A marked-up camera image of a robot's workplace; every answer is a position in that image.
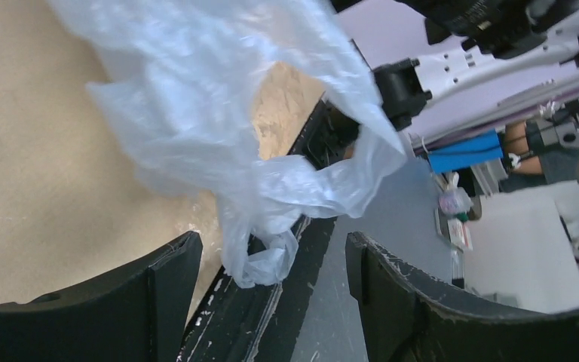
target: robotic arm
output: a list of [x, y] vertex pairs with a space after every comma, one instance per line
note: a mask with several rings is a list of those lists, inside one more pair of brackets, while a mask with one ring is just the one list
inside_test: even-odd
[[[339, 12], [360, 0], [332, 0]], [[574, 62], [579, 68], [579, 0], [400, 0], [423, 15], [427, 39], [449, 36], [460, 48], [407, 59], [373, 70], [383, 110], [400, 131], [420, 112], [459, 91], [536, 66]], [[519, 119], [539, 108], [579, 96], [579, 76], [567, 84], [542, 84], [499, 103]], [[350, 120], [339, 115], [342, 129]], [[466, 120], [473, 126], [476, 120]]]

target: person's arm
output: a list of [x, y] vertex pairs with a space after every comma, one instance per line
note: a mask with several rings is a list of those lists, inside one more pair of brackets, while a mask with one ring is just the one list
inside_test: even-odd
[[[509, 124], [505, 127], [504, 137], [504, 151], [505, 153], [513, 153], [514, 155], [524, 155], [529, 152], [529, 145], [525, 136], [526, 122], [521, 121], [514, 124]], [[525, 175], [541, 175], [543, 168], [541, 160], [538, 157], [532, 157], [524, 160], [520, 167], [513, 171], [514, 173], [522, 173]]]

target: floor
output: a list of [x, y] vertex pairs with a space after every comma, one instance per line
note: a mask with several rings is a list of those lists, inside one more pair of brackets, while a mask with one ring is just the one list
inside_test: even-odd
[[[107, 81], [96, 54], [43, 0], [0, 0], [0, 303], [28, 302], [201, 233], [195, 308], [220, 267], [211, 194], [153, 195], [133, 179], [85, 92]], [[276, 66], [253, 105], [263, 158], [285, 154], [322, 94]]]
[[362, 218], [338, 218], [292, 361], [367, 360], [357, 302], [347, 285], [349, 232], [366, 232], [394, 255], [451, 282], [451, 251], [434, 226], [437, 198], [428, 164], [415, 159], [383, 181]]

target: person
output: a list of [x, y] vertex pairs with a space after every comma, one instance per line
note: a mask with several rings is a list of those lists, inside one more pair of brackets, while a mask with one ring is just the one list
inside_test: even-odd
[[[578, 115], [579, 101], [567, 103], [564, 109], [559, 110], [554, 119], [557, 121]], [[503, 138], [505, 154], [524, 155], [529, 152], [528, 138], [539, 132], [536, 123], [521, 121], [505, 127]], [[545, 186], [562, 181], [576, 179], [576, 164], [579, 159], [579, 150], [558, 149], [546, 152], [521, 162], [513, 170], [509, 178], [500, 182], [502, 192], [513, 192], [529, 187]]]

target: crumpled plastic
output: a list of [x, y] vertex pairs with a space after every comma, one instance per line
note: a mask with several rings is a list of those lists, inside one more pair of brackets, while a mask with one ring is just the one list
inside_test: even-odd
[[[88, 84], [144, 185], [169, 196], [209, 189], [222, 262], [240, 287], [289, 273], [301, 214], [359, 217], [406, 159], [371, 72], [321, 0], [48, 0], [66, 28], [141, 71]], [[250, 107], [266, 72], [290, 64], [363, 126], [354, 157], [322, 170], [300, 155], [263, 161]], [[250, 234], [266, 250], [248, 255]]]

